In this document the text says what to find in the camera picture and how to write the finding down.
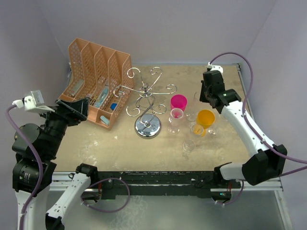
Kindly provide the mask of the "clear wine glass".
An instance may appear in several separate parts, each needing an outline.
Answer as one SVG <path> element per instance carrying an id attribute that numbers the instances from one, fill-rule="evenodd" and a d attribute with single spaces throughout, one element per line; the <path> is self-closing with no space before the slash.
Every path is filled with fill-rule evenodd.
<path id="1" fill-rule="evenodd" d="M 174 108 L 171 110 L 169 115 L 169 124 L 167 126 L 167 131 L 171 135 L 177 135 L 180 132 L 180 124 L 183 120 L 184 113 L 179 108 Z"/>
<path id="2" fill-rule="evenodd" d="M 186 108 L 186 118 L 190 122 L 195 122 L 198 113 L 198 92 L 195 92 L 193 97 L 189 100 Z"/>

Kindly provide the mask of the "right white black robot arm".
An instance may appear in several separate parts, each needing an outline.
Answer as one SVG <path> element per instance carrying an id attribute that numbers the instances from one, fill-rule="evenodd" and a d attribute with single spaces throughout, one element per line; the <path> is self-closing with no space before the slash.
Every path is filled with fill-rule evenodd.
<path id="1" fill-rule="evenodd" d="M 213 182 L 225 187 L 230 180 L 244 180 L 258 185 L 279 177 L 284 168 L 287 149 L 276 145 L 257 126 L 240 96 L 234 89 L 225 89 L 224 79 L 218 70 L 203 73 L 200 101 L 209 103 L 235 129 L 248 150 L 250 159 L 245 163 L 226 163 L 214 168 Z"/>

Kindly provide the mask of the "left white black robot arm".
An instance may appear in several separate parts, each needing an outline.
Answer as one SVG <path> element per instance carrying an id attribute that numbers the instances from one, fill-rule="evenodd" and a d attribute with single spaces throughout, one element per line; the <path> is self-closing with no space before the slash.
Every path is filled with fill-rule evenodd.
<path id="1" fill-rule="evenodd" d="M 77 166 L 71 183 L 59 200 L 52 208 L 46 209 L 52 175 L 57 166 L 53 160 L 67 128 L 87 120 L 89 103 L 89 97 L 73 102 L 58 99 L 56 106 L 48 107 L 43 100 L 26 96 L 14 101 L 7 109 L 6 116 L 16 130 L 12 145 L 16 153 L 12 188 L 18 202 L 18 229 L 63 230 L 65 216 L 84 190 L 97 186 L 97 167 L 82 163 Z M 41 126 L 29 123 L 18 127 L 9 114 L 13 108 L 37 113 L 45 119 L 45 123 Z"/>

